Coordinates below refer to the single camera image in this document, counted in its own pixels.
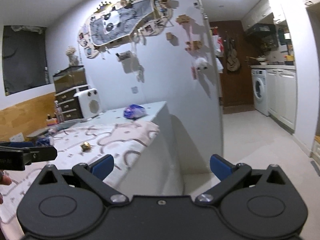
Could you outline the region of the person's left hand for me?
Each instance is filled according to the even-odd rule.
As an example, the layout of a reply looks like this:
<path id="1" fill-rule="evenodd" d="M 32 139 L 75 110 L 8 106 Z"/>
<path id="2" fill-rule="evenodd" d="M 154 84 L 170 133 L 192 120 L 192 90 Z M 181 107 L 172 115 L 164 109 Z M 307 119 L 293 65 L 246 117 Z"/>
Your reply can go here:
<path id="1" fill-rule="evenodd" d="M 0 171 L 1 177 L 0 177 L 0 184 L 1 185 L 5 185 L 5 186 L 9 186 L 12 184 L 12 179 L 7 176 L 3 170 Z"/>

